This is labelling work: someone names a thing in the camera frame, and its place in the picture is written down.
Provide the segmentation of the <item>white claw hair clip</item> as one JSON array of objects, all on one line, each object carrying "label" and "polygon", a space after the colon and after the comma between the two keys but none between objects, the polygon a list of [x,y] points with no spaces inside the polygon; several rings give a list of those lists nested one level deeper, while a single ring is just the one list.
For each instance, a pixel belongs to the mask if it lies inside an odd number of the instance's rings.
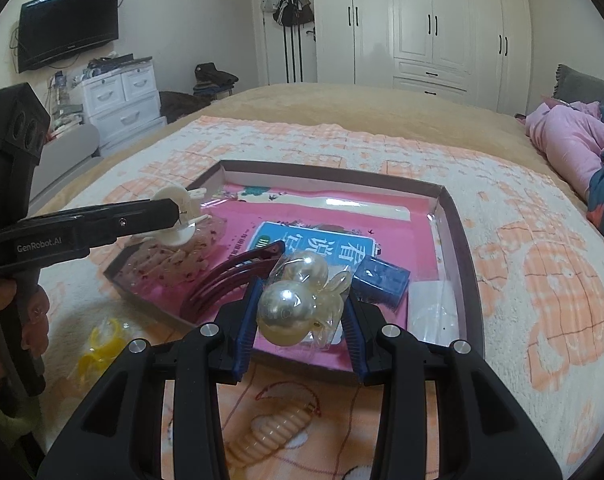
[{"label": "white claw hair clip", "polygon": [[149,234],[158,243],[168,247],[180,247],[194,236],[197,226],[210,219],[201,211],[201,204],[206,198],[206,188],[188,190],[172,184],[161,188],[152,196],[152,200],[172,200],[178,208],[178,219],[170,228],[154,231]]}]

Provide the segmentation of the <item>clear plastic packet white item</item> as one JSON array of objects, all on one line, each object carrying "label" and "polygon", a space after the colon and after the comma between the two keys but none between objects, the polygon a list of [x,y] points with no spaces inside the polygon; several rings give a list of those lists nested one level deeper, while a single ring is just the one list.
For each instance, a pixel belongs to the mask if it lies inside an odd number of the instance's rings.
[{"label": "clear plastic packet white item", "polygon": [[418,340],[443,347],[459,338],[456,299],[450,281],[415,282],[408,286],[407,329]]}]

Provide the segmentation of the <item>peach spiral hair clip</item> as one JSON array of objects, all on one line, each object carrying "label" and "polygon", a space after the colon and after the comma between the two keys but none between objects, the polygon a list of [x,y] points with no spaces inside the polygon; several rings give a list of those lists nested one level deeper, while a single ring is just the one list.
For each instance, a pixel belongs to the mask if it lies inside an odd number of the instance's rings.
[{"label": "peach spiral hair clip", "polygon": [[268,393],[263,390],[256,400],[275,399],[278,410],[261,415],[241,437],[225,444],[226,464],[244,469],[266,460],[304,433],[315,416],[320,416],[320,402],[315,393]]}]

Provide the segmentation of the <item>dark red hair clip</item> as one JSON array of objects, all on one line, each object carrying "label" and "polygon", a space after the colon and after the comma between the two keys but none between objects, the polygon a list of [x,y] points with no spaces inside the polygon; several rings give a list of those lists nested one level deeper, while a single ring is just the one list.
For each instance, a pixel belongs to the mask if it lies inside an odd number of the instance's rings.
[{"label": "dark red hair clip", "polygon": [[180,318],[195,324],[201,313],[234,290],[247,286],[254,278],[266,280],[279,259],[285,255],[282,240],[242,252],[206,272],[191,287],[180,305]]}]

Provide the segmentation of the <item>pearl ball hair tie bag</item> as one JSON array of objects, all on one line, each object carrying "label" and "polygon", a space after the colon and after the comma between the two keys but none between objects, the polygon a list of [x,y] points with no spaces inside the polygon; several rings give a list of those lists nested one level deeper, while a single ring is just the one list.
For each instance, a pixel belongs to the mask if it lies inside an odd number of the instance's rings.
[{"label": "pearl ball hair tie bag", "polygon": [[352,284],[349,268],[331,266],[311,250],[282,256],[267,279],[256,311],[262,336],[278,347],[334,343]]}]

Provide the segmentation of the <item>grey white bench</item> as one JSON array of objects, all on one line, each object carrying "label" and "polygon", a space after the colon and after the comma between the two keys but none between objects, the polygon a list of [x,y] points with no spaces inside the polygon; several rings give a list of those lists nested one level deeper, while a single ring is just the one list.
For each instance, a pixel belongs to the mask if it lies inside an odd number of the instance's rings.
[{"label": "grey white bench", "polygon": [[93,169],[102,157],[100,134],[93,125],[79,125],[44,145],[34,170],[30,211],[42,208],[75,178]]}]

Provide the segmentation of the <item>white drawer cabinet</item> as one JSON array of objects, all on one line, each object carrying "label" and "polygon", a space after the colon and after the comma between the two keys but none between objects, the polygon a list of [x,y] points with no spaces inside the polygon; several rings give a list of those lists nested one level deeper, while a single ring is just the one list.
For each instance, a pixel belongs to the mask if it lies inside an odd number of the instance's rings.
[{"label": "white drawer cabinet", "polygon": [[84,122],[97,129],[102,157],[168,124],[150,58],[85,79],[71,96],[82,104]]}]

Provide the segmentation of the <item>blue small box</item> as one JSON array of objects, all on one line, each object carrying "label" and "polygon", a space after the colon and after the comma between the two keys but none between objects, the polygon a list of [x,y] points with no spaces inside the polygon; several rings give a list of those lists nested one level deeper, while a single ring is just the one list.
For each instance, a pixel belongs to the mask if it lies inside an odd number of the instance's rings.
[{"label": "blue small box", "polygon": [[396,311],[406,295],[409,280],[409,270],[366,256],[355,270],[351,289],[362,301]]}]

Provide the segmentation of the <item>pile of dark clothes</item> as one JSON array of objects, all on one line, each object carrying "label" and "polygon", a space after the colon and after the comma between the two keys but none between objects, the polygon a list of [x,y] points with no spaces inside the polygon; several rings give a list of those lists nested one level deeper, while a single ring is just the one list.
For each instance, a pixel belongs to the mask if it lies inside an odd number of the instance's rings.
[{"label": "pile of dark clothes", "polygon": [[223,93],[231,96],[239,81],[234,74],[219,70],[213,62],[198,64],[195,68],[195,77],[196,84],[192,93],[211,101],[218,100]]}]

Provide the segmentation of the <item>pink-lined shallow cardboard box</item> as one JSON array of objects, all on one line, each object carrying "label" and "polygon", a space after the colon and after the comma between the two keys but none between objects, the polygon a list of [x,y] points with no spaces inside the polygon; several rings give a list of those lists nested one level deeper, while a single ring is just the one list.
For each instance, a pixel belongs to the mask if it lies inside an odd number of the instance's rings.
[{"label": "pink-lined shallow cardboard box", "polygon": [[[312,250],[351,272],[366,256],[375,257],[409,270],[409,285],[450,281],[458,339],[484,351],[476,270],[462,219],[444,186],[346,169],[227,159],[191,187],[206,188],[204,208],[227,221],[210,266],[276,240],[287,252]],[[408,289],[398,310],[379,307],[388,322],[408,330]]]}]

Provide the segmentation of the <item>white door with hanging bags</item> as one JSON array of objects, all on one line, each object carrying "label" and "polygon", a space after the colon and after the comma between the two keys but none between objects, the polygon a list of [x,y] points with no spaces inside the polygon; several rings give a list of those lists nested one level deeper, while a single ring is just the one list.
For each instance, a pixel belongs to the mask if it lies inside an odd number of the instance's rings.
[{"label": "white door with hanging bags", "polygon": [[282,27],[262,0],[252,0],[252,15],[259,85],[316,82],[315,24]]}]

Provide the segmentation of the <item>pink quilt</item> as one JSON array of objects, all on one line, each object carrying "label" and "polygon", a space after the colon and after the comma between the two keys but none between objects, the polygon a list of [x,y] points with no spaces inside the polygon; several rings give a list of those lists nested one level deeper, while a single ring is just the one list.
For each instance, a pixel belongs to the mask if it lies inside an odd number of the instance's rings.
[{"label": "pink quilt", "polygon": [[544,98],[524,124],[534,148],[587,200],[590,179],[602,168],[604,106],[598,101],[568,103]]}]

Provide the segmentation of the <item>tan bed cover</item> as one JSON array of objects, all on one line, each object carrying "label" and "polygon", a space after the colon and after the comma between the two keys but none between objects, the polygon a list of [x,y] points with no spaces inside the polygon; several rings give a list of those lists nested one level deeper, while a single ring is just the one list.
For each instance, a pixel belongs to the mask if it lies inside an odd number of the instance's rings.
[{"label": "tan bed cover", "polygon": [[586,211],[585,204],[570,185],[534,150],[526,137],[526,129],[516,118],[413,91],[347,84],[275,84],[216,101],[103,159],[72,179],[38,211],[47,214],[68,206],[75,196],[113,166],[201,116],[306,126],[334,124],[351,131],[468,148],[550,177],[575,208]]}]

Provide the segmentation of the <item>grey pillow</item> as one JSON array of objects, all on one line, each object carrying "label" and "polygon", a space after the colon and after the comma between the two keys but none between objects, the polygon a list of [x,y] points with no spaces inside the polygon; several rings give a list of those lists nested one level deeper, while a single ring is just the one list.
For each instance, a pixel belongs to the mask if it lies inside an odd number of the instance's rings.
[{"label": "grey pillow", "polygon": [[566,102],[599,102],[604,106],[604,80],[559,64],[552,96]]}]

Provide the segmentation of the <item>white glossy wardrobe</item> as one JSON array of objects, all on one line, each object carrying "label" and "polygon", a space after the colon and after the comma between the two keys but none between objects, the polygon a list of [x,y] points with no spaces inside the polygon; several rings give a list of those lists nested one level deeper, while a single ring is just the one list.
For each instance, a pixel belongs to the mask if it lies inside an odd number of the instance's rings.
[{"label": "white glossy wardrobe", "polygon": [[526,110],[529,0],[314,0],[317,79]]}]

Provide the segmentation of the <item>wall-mounted black television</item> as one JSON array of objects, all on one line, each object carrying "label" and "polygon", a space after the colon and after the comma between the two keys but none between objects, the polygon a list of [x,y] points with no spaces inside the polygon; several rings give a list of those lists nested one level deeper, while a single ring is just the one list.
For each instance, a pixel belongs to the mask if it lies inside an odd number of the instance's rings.
[{"label": "wall-mounted black television", "polygon": [[20,73],[102,47],[119,38],[120,0],[32,0],[17,31]]}]

